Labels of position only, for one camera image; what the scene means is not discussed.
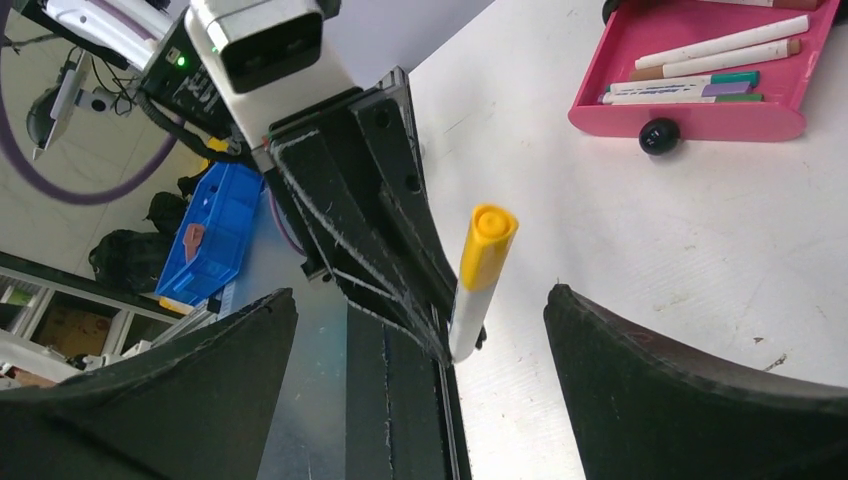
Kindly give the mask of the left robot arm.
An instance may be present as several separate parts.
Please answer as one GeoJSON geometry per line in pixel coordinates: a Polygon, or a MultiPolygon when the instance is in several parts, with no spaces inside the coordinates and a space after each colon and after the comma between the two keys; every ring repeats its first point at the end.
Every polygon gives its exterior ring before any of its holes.
{"type": "Polygon", "coordinates": [[[452,318],[457,279],[441,248],[406,73],[363,88],[324,32],[336,1],[5,1],[75,45],[140,73],[135,101],[197,152],[261,174],[309,277],[409,336],[443,364],[480,349],[452,318]]]}

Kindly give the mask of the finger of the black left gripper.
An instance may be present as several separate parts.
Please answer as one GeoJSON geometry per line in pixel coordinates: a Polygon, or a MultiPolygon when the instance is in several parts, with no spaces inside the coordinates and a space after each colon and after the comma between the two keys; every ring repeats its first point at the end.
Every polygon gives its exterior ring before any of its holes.
{"type": "Polygon", "coordinates": [[[275,122],[275,193],[310,261],[347,303],[455,361],[458,279],[430,210],[407,73],[351,88],[275,122]]]}

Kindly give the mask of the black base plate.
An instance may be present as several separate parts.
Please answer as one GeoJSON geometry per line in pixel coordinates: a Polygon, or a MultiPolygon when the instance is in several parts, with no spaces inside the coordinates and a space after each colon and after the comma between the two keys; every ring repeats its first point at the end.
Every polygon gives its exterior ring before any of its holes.
{"type": "Polygon", "coordinates": [[[347,316],[345,476],[472,476],[454,370],[354,308],[347,316]]]}

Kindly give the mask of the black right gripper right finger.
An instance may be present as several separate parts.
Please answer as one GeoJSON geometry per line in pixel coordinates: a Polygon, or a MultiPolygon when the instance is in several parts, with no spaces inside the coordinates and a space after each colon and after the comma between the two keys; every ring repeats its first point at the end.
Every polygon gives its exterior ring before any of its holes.
{"type": "Polygon", "coordinates": [[[708,354],[558,284],[544,323],[590,479],[843,479],[847,391],[708,354]]]}

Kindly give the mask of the teal white pen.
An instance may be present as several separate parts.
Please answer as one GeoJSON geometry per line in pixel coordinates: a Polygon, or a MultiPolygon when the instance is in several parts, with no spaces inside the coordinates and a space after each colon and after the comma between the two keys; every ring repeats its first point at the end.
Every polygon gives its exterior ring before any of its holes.
{"type": "Polygon", "coordinates": [[[709,84],[727,84],[737,82],[747,82],[750,86],[756,87],[760,82],[760,78],[761,74],[759,70],[723,74],[694,75],[688,77],[674,77],[667,79],[612,83],[606,87],[605,92],[619,94],[624,92],[642,91],[649,89],[703,86],[709,84]]]}

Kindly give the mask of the green capped white pen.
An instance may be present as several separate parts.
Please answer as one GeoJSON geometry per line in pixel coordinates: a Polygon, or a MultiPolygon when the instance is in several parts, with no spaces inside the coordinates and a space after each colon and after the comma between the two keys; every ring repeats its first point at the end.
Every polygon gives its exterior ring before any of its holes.
{"type": "Polygon", "coordinates": [[[800,15],[787,20],[646,55],[638,58],[634,62],[634,66],[636,69],[645,69],[668,63],[702,58],[805,33],[809,30],[809,27],[809,16],[800,15]]]}

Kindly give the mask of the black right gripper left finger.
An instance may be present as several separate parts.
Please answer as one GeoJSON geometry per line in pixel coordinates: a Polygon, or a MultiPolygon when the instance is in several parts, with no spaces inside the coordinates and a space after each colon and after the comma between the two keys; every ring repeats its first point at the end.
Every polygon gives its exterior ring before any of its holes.
{"type": "Polygon", "coordinates": [[[5,479],[253,479],[298,322],[290,289],[49,388],[1,395],[5,479]]]}

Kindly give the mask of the purple capped pen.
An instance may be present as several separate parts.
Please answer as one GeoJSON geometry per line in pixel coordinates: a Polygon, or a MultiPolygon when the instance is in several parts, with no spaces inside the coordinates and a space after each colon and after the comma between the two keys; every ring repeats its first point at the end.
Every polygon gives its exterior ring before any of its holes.
{"type": "Polygon", "coordinates": [[[678,84],[642,89],[621,90],[604,93],[598,103],[603,105],[616,104],[673,104],[688,103],[693,100],[699,103],[701,98],[711,98],[727,95],[747,95],[753,87],[749,82],[710,83],[710,84],[678,84]]]}

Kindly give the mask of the white pen orange cap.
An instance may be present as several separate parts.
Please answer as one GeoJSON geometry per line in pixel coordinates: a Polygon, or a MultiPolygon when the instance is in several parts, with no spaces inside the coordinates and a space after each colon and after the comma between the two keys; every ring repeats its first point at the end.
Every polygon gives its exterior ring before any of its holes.
{"type": "Polygon", "coordinates": [[[448,331],[450,355],[455,363],[465,361],[477,348],[518,228],[516,217],[502,207],[480,204],[473,209],[448,331]]]}

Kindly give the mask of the black bag on floor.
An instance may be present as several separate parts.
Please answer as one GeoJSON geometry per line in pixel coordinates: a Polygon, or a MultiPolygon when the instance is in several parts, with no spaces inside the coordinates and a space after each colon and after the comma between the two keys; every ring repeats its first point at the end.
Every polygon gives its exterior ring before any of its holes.
{"type": "Polygon", "coordinates": [[[114,230],[89,252],[95,281],[130,294],[151,294],[173,243],[159,232],[114,230]]]}

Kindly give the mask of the blue plastic crate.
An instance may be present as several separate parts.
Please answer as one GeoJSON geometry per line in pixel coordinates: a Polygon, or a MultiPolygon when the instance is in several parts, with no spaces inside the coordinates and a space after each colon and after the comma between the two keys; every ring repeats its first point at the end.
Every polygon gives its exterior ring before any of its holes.
{"type": "Polygon", "coordinates": [[[239,273],[262,185],[262,177],[244,165],[211,166],[189,202],[156,295],[196,306],[239,273]]]}

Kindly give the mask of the black pink drawer unit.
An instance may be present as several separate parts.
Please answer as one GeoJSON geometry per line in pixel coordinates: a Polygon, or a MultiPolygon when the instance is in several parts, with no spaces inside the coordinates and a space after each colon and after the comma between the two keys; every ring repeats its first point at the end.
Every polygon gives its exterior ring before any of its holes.
{"type": "Polygon", "coordinates": [[[578,130],[598,137],[635,138],[649,154],[680,140],[780,142],[799,137],[807,121],[801,106],[842,1],[607,1],[604,30],[569,111],[578,130]],[[781,60],[705,72],[759,70],[751,93],[762,102],[603,105],[612,83],[629,82],[643,56],[808,15],[800,54],[781,60]]]}

